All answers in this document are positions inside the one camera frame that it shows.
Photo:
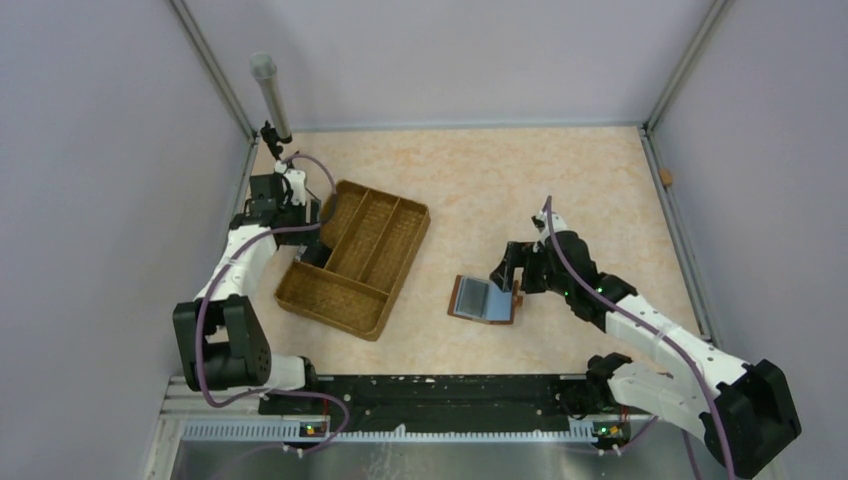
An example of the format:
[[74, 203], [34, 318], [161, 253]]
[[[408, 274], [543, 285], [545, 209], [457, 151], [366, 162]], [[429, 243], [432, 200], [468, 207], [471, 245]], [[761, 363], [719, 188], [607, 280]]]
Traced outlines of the stack of credit cards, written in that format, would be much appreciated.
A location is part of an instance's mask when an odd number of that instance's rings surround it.
[[317, 243], [301, 246], [298, 249], [295, 259], [322, 269], [326, 266], [332, 252], [333, 249], [331, 247], [318, 241]]

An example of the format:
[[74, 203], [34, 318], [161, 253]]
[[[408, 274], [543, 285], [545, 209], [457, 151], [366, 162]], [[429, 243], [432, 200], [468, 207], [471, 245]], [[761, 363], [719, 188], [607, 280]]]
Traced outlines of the woven straw divided tray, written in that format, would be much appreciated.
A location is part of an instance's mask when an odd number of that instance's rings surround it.
[[429, 208], [349, 180], [336, 192], [338, 242], [326, 266], [293, 261], [274, 298], [288, 312], [375, 341], [427, 233]]

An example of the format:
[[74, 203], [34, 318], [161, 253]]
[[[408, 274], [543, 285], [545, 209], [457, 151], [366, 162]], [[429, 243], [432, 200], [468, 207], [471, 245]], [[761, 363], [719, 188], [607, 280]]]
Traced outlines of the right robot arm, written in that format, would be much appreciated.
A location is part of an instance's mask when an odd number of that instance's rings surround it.
[[784, 372], [741, 360], [662, 314], [630, 283], [598, 269], [587, 243], [549, 208], [532, 218], [539, 236], [510, 241], [490, 281], [500, 290], [553, 293], [580, 320], [665, 367], [625, 355], [596, 357], [586, 397], [600, 412], [646, 411], [699, 438], [734, 478], [752, 479], [802, 432]]

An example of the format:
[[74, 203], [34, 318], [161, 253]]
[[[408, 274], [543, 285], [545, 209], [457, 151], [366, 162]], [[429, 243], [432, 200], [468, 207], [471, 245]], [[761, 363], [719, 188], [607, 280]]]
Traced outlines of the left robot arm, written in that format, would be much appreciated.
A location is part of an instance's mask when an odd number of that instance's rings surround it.
[[172, 314], [191, 390], [279, 389], [297, 413], [317, 407], [321, 388], [308, 378], [310, 363], [304, 357], [272, 353], [251, 299], [266, 264], [281, 246], [297, 247], [297, 259], [311, 265], [326, 263], [331, 249], [320, 239], [320, 209], [302, 170], [251, 177], [250, 195], [243, 212], [230, 222], [212, 277]]

